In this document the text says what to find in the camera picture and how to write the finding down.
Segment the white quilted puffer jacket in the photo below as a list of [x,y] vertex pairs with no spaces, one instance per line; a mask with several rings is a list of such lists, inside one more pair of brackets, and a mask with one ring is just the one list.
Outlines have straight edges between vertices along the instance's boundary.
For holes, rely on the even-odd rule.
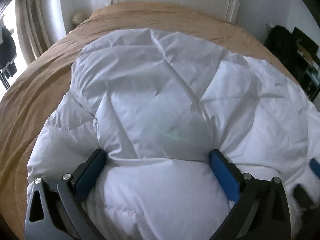
[[31,153],[28,192],[98,148],[108,162],[83,208],[112,239],[208,239],[233,205],[208,164],[213,149],[257,179],[282,180],[292,236],[302,225],[295,185],[319,200],[308,166],[319,112],[301,87],[264,60],[182,33],[118,30],[85,46]]

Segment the dark cluttered shelf unit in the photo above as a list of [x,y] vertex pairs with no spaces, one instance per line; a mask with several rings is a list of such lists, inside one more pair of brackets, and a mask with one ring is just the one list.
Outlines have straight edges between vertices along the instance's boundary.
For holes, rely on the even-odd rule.
[[313,102],[319,94],[319,46],[297,27],[293,29],[292,36],[296,41],[299,62],[295,78]]

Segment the tan bed comforter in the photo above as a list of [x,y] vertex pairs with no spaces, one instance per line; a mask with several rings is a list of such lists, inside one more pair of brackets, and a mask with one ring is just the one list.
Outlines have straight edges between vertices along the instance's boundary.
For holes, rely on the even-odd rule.
[[70,87],[71,65],[90,42],[118,29],[182,32],[289,71],[241,27],[175,4],[124,2],[99,9],[32,62],[1,100],[1,239],[23,239],[27,162],[44,122]]

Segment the black bag on hook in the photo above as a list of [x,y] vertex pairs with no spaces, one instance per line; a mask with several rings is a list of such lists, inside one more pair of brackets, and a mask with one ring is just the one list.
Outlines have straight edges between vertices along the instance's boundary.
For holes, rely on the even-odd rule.
[[297,46],[292,34],[283,26],[275,25],[269,32],[264,46],[279,59],[282,64],[291,60]]

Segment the beige window curtain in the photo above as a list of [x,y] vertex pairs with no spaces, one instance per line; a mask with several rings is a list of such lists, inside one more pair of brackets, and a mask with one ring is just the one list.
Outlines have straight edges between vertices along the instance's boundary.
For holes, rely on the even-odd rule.
[[17,35],[31,64],[66,35],[61,0],[15,0]]

